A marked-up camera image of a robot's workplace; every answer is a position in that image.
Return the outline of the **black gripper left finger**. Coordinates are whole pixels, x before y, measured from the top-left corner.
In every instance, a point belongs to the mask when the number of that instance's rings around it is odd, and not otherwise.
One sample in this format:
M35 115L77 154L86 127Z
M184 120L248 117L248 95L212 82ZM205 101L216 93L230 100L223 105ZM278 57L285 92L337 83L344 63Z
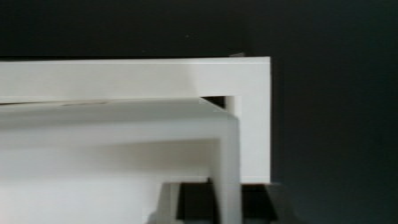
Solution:
M218 224L211 182L164 183L147 224Z

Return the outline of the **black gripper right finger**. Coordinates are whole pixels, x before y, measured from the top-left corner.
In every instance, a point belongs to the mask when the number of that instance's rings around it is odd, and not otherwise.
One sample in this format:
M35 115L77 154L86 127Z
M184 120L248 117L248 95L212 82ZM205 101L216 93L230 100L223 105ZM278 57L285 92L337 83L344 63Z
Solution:
M241 185L243 224L296 224L285 188L278 184Z

